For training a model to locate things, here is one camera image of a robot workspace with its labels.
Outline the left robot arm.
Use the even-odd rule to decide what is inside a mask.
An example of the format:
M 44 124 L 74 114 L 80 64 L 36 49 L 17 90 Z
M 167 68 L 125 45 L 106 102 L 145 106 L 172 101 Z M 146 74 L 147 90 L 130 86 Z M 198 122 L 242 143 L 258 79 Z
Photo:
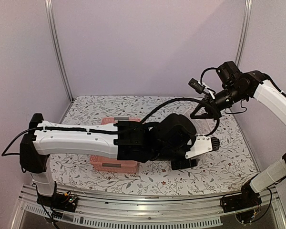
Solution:
M 183 161 L 196 141 L 197 130 L 182 114 L 161 122 L 118 121 L 99 126 L 61 125 L 35 113 L 20 142 L 20 165 L 30 172 L 38 192 L 51 207 L 61 203 L 52 179 L 52 154 L 87 154 L 122 161 Z

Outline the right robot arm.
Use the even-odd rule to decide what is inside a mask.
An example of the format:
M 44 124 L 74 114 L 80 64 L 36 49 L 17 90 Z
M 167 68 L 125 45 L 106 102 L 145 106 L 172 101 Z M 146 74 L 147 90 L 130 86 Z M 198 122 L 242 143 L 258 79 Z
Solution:
M 190 114 L 191 119 L 218 119 L 220 112 L 237 102 L 250 98 L 263 104 L 286 126 L 286 94 L 280 90 L 272 78 L 260 71 L 241 72 L 233 61 L 214 68 L 222 82 L 223 90 L 206 93 L 200 104 Z M 206 113 L 198 116 L 204 108 Z M 237 198 L 241 208 L 247 208 L 255 201 L 255 194 L 286 178 L 286 153 L 266 170 L 242 186 L 242 194 Z

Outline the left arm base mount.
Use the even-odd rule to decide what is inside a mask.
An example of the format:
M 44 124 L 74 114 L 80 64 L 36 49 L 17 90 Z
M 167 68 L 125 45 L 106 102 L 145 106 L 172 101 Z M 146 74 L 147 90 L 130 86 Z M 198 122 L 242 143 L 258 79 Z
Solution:
M 37 203 L 54 210 L 62 210 L 74 213 L 78 205 L 78 196 L 69 191 L 65 194 L 57 193 L 56 188 L 51 197 L 41 195 L 37 191 Z

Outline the clear zip top bag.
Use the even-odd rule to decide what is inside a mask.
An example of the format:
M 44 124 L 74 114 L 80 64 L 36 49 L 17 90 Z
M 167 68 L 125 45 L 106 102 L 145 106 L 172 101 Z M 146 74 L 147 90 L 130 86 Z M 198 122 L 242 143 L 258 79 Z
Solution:
M 204 118 L 199 118 L 199 119 L 192 119 L 190 117 L 190 114 L 194 111 L 194 108 L 190 108 L 185 110 L 182 114 L 187 117 L 190 122 L 195 126 L 197 135 L 199 136 L 207 136 L 209 134 L 209 137 L 211 137 L 213 134 L 210 134 L 216 125 L 216 120 L 213 118 L 210 119 L 204 119 Z

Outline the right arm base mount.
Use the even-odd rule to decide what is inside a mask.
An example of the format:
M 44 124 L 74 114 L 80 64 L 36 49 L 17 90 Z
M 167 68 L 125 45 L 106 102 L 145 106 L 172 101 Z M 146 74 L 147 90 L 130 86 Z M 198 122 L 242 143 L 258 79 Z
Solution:
M 250 187 L 250 182 L 246 182 L 241 187 L 241 193 L 237 195 L 224 195 L 220 199 L 220 206 L 224 213 L 242 210 L 262 204 L 259 193 L 255 193 Z

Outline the pink plastic basket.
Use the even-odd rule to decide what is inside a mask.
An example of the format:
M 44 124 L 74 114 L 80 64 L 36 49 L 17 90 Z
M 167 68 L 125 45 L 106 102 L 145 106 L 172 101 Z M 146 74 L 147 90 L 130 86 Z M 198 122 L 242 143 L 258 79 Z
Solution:
M 135 121 L 139 122 L 140 118 L 134 117 L 106 117 L 102 119 L 101 125 L 113 124 L 118 121 Z M 90 156 L 90 164 L 97 171 L 130 173 L 135 174 L 139 170 L 139 163 L 136 161 L 121 161 L 117 159 L 109 159 L 102 156 Z

